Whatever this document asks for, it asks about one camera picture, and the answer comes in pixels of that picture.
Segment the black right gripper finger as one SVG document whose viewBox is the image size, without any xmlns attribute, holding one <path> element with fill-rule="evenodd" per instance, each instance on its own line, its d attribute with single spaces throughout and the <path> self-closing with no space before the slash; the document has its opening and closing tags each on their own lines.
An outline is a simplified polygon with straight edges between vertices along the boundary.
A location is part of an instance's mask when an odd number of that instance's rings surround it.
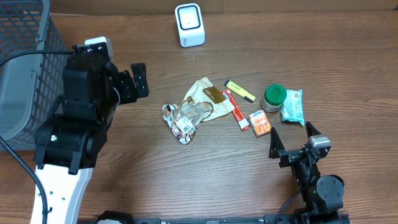
<svg viewBox="0 0 398 224">
<path fill-rule="evenodd" d="M 275 127 L 271 128 L 271 142 L 269 149 L 269 158 L 277 159 L 281 157 L 281 154 L 285 152 L 285 147 L 277 133 Z"/>
<path fill-rule="evenodd" d="M 306 128 L 306 132 L 307 132 L 307 136 L 308 138 L 312 137 L 312 136 L 318 136 L 321 135 L 321 132 L 319 132 L 311 122 L 307 121 L 305 123 L 305 128 Z"/>
</svg>

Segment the yellow highlighter marker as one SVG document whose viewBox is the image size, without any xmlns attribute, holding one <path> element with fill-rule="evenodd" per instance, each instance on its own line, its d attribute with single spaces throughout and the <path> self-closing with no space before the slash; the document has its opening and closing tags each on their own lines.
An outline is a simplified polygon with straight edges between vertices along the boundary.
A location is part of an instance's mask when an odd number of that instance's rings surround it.
<svg viewBox="0 0 398 224">
<path fill-rule="evenodd" d="M 253 103 L 256 99 L 254 95 L 237 85 L 235 82 L 232 82 L 231 80 L 227 80 L 224 85 L 226 88 L 232 90 L 250 103 Z"/>
</svg>

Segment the small orange snack packet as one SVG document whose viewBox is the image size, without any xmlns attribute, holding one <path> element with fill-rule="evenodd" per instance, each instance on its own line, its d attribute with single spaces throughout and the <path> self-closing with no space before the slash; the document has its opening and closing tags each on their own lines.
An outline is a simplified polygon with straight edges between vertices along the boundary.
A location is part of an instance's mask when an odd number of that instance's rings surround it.
<svg viewBox="0 0 398 224">
<path fill-rule="evenodd" d="M 272 126 L 264 110 L 250 114 L 248 119 L 256 137 L 263 136 L 271 131 Z"/>
</svg>

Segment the beige brown snack pouch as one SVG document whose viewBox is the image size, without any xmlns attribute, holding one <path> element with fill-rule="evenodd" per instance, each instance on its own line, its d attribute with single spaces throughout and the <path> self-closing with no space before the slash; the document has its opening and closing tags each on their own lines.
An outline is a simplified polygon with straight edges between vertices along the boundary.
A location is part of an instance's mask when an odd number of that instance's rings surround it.
<svg viewBox="0 0 398 224">
<path fill-rule="evenodd" d="M 186 117 L 194 126 L 226 116 L 234 110 L 207 77 L 197 80 L 186 93 L 183 101 L 172 112 L 173 123 Z"/>
</svg>

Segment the silver red crinkled wrapper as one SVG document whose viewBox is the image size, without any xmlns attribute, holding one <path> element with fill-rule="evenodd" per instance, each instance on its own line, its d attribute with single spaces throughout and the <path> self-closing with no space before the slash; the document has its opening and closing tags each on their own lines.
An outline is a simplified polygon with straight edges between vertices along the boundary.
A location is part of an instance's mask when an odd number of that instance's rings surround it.
<svg viewBox="0 0 398 224">
<path fill-rule="evenodd" d="M 167 122 L 171 132 L 183 144 L 189 144 L 197 133 L 198 126 L 194 126 L 191 121 L 184 116 L 181 120 L 176 121 L 173 116 L 173 111 L 176 105 L 163 105 L 163 119 Z"/>
</svg>

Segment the green lid knorr cup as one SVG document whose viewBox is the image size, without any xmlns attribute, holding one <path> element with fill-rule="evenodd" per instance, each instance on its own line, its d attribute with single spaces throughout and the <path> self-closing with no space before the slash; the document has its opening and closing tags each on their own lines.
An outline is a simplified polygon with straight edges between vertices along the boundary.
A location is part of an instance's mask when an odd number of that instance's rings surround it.
<svg viewBox="0 0 398 224">
<path fill-rule="evenodd" d="M 266 112 L 276 112 L 280 109 L 287 97 L 287 90 L 280 84 L 272 84 L 267 87 L 261 99 L 261 107 Z"/>
</svg>

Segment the teal orange tissue pack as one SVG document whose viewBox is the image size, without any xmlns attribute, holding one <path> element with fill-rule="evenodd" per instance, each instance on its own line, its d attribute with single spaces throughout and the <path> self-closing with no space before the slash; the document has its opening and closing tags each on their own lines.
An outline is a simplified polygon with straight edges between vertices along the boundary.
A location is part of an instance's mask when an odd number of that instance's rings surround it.
<svg viewBox="0 0 398 224">
<path fill-rule="evenodd" d="M 287 90 L 287 96 L 280 108 L 282 121 L 305 125 L 302 106 L 302 90 Z"/>
</svg>

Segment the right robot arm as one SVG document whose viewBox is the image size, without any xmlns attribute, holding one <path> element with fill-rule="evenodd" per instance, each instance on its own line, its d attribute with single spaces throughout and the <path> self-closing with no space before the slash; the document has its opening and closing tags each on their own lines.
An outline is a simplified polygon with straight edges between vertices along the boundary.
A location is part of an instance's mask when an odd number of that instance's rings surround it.
<svg viewBox="0 0 398 224">
<path fill-rule="evenodd" d="M 341 215 L 345 183 L 337 175 L 322 176 L 317 162 L 325 158 L 331 141 L 319 132 L 309 121 L 305 123 L 308 141 L 300 149 L 287 151 L 280 140 L 275 127 L 271 128 L 269 158 L 279 159 L 279 167 L 290 167 L 298 191 L 293 194 L 279 209 L 272 223 L 349 223 L 348 215 Z M 282 217 L 285 207 L 298 195 L 302 196 L 304 207 L 295 209 L 294 213 Z"/>
</svg>

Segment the red snack stick packet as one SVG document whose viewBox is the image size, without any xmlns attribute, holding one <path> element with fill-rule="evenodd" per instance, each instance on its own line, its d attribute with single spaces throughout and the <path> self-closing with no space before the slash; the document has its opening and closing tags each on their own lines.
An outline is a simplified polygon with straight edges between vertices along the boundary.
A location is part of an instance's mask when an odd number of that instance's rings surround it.
<svg viewBox="0 0 398 224">
<path fill-rule="evenodd" d="M 234 110 L 232 110 L 232 114 L 237 121 L 241 131 L 246 131 L 250 128 L 250 124 L 243 115 L 243 112 L 241 111 L 240 107 L 238 106 L 236 100 L 232 96 L 232 93 L 229 89 L 223 90 L 222 94 L 224 95 L 225 98 L 227 98 L 230 103 L 234 106 Z"/>
</svg>

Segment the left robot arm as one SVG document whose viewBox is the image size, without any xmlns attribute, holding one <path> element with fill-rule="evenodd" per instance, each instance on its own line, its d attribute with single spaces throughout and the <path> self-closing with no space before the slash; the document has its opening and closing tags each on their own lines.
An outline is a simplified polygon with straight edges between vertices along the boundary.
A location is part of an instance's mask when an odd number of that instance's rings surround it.
<svg viewBox="0 0 398 224">
<path fill-rule="evenodd" d="M 63 93 L 35 132 L 31 223 L 77 223 L 98 154 L 119 105 L 147 97 L 144 63 L 120 72 L 107 44 L 76 45 L 62 70 Z"/>
</svg>

